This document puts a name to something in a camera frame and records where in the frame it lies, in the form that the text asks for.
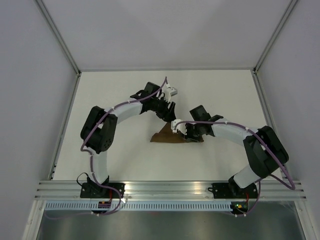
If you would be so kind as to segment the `brown cloth napkin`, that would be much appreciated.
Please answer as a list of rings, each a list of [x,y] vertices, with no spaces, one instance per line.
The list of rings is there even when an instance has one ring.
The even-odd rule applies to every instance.
[[[168,144],[182,144],[182,143],[203,143],[204,139],[200,136],[198,139],[185,139],[181,133],[173,133],[171,129],[171,122],[167,122],[164,127],[156,132],[150,139],[151,143],[168,143]]]

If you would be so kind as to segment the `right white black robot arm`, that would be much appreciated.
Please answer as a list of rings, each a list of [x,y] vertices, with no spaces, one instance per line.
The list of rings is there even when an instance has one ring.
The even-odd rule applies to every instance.
[[[244,147],[248,164],[228,180],[228,192],[241,197],[247,188],[272,175],[277,169],[285,169],[289,155],[273,128],[248,128],[231,122],[221,115],[211,116],[200,105],[190,111],[192,121],[177,120],[171,125],[174,132],[189,142],[199,142],[203,135],[220,137]]]

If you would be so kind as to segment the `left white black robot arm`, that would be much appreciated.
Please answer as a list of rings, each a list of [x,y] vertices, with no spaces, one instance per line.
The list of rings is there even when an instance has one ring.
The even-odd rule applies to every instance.
[[[162,85],[148,82],[144,89],[131,95],[128,100],[113,107],[94,106],[82,127],[83,140],[80,150],[89,154],[90,173],[81,185],[81,198],[104,198],[114,189],[109,184],[107,151],[111,147],[116,127],[121,122],[147,111],[156,113],[166,123],[175,120],[175,103],[171,98],[178,90],[167,80]]]

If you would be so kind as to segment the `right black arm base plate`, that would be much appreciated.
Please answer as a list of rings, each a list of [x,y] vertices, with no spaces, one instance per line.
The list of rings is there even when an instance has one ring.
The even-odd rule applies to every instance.
[[[207,188],[213,194],[214,199],[256,199],[258,197],[258,189],[254,183],[246,188],[240,188],[237,185],[229,183],[212,183]]]

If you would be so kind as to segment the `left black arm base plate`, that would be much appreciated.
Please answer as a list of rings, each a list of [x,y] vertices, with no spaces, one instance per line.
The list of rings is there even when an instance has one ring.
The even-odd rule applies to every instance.
[[[124,196],[125,184],[122,182],[111,182],[106,187],[98,186],[95,182],[82,184],[80,198],[82,199],[119,199]]]

